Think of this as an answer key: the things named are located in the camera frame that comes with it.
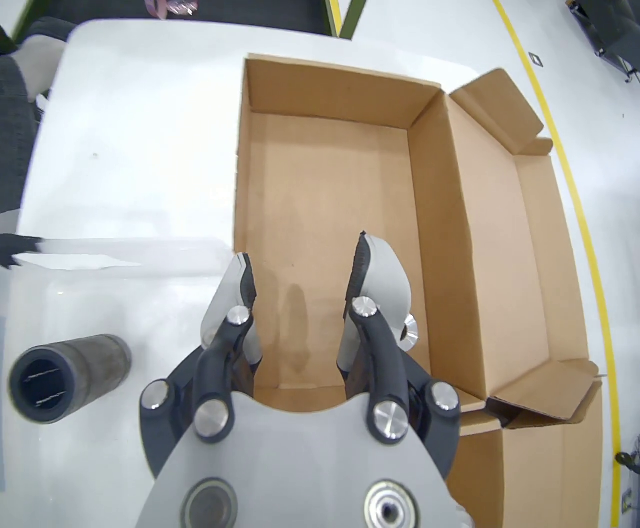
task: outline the cylinder opening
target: cylinder opening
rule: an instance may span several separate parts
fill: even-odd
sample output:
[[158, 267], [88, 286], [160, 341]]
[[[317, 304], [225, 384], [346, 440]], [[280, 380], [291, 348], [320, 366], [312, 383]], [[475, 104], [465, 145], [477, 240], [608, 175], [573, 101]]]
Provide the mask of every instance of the cylinder opening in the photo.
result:
[[68, 389], [62, 370], [47, 359], [30, 363], [20, 376], [19, 387], [30, 407], [46, 411], [55, 409]]

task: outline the person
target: person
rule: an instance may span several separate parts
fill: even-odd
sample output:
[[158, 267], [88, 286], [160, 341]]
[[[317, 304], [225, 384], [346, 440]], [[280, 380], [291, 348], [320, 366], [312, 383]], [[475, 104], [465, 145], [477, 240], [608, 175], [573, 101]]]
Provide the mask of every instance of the person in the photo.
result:
[[75, 26], [37, 20], [11, 53], [0, 56], [0, 215], [19, 209], [36, 140], [36, 98], [47, 93]]

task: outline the bolt head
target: bolt head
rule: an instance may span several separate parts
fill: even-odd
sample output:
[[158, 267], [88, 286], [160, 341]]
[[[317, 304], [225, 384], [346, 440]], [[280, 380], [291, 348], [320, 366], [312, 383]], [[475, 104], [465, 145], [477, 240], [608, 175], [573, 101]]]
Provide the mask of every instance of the bolt head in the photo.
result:
[[250, 316], [251, 312], [246, 306], [234, 306], [227, 314], [227, 321], [234, 326], [240, 326], [245, 324]]
[[193, 417], [193, 427], [202, 438], [213, 438], [220, 434], [229, 420], [229, 408], [220, 399], [202, 403]]
[[376, 429], [389, 440], [402, 439], [409, 430], [409, 418], [395, 401], [381, 401], [373, 408]]
[[356, 297], [351, 304], [360, 317], [372, 317], [378, 313], [376, 303], [369, 297]]
[[142, 392], [140, 404], [148, 411], [155, 411], [169, 398], [169, 384], [166, 380], [155, 380]]
[[438, 381], [433, 384], [431, 395], [436, 405], [443, 411], [453, 411], [460, 405], [460, 398], [456, 389], [444, 381]]

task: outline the black chair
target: black chair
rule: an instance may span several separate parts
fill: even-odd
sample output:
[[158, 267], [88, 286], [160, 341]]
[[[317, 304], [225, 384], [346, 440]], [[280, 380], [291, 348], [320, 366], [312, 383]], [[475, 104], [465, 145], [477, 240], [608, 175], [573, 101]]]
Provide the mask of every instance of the black chair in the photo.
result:
[[574, 0], [568, 5], [596, 55], [631, 82], [640, 67], [640, 0]]

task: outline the metal bolt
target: metal bolt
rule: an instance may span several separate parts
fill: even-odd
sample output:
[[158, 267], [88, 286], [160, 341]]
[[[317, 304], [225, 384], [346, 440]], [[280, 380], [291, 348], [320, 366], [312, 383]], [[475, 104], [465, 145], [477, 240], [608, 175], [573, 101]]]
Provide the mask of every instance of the metal bolt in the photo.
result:
[[227, 314], [227, 321], [234, 326], [240, 326], [241, 324], [245, 324], [250, 316], [251, 312], [246, 306], [234, 306]]
[[381, 401], [373, 408], [376, 429], [389, 440], [400, 440], [409, 430], [409, 418], [395, 401]]
[[392, 481], [380, 481], [369, 489], [364, 504], [369, 528], [415, 528], [417, 515], [411, 495]]
[[210, 399], [198, 407], [193, 427], [202, 438], [212, 438], [222, 431], [229, 420], [229, 408], [219, 399]]
[[158, 409], [169, 398], [169, 384], [166, 380], [155, 380], [149, 383], [142, 392], [140, 403], [149, 411]]
[[453, 411], [460, 405], [456, 389], [444, 381], [438, 381], [431, 387], [431, 394], [436, 405], [443, 411]]
[[356, 297], [351, 304], [360, 317], [371, 317], [378, 313], [378, 307], [369, 297]]
[[406, 328], [406, 333], [404, 339], [400, 341], [399, 347], [401, 350], [409, 352], [418, 342], [418, 322], [415, 317], [408, 314], [404, 320], [404, 327]]

